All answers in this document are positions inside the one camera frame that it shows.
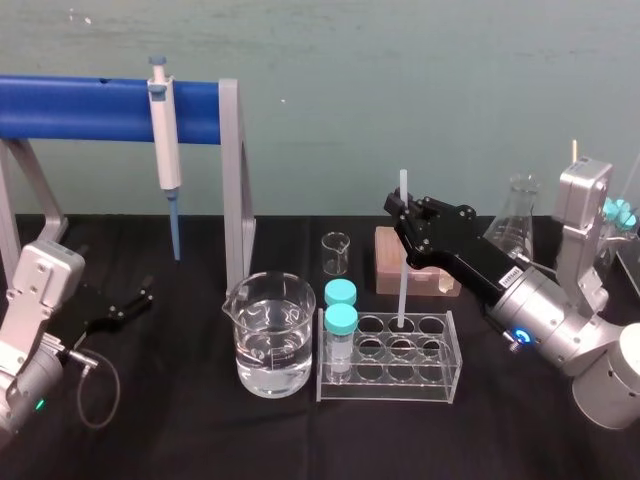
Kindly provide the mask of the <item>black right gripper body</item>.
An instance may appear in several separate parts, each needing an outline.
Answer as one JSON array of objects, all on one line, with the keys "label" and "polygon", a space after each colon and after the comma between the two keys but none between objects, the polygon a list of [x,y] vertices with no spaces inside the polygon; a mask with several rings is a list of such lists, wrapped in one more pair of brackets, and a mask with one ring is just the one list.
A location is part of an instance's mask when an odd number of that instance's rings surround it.
[{"label": "black right gripper body", "polygon": [[415,270],[438,267],[486,304],[496,304],[525,273],[509,257],[476,231],[475,219],[441,216],[426,221],[426,253],[408,259]]}]

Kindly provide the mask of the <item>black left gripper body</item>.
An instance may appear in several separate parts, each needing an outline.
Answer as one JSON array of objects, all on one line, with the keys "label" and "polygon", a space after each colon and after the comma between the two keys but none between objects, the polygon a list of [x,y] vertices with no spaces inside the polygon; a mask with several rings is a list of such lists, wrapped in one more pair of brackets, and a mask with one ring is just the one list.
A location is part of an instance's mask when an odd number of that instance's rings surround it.
[{"label": "black left gripper body", "polygon": [[76,319],[78,320],[78,334],[74,346],[80,346],[87,337],[93,334],[116,333],[124,327],[123,310],[96,287],[82,284],[74,301]]}]

